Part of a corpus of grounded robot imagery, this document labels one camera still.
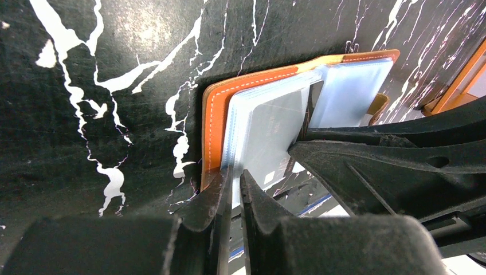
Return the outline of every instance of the orange wallet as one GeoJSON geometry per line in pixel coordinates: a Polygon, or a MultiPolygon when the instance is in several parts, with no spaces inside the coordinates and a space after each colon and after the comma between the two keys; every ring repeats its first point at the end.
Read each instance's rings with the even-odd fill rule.
{"type": "MultiPolygon", "coordinates": [[[[399,55],[399,50],[382,50],[368,53],[321,56],[296,65],[233,77],[206,88],[203,94],[202,114],[201,191],[207,187],[214,175],[220,170],[229,101],[236,92],[307,72],[320,65],[335,65],[381,58],[391,58],[395,62],[399,55]]],[[[378,94],[376,96],[367,112],[373,115],[370,125],[378,120],[380,114],[386,108],[388,100],[386,95],[378,94]]]]}

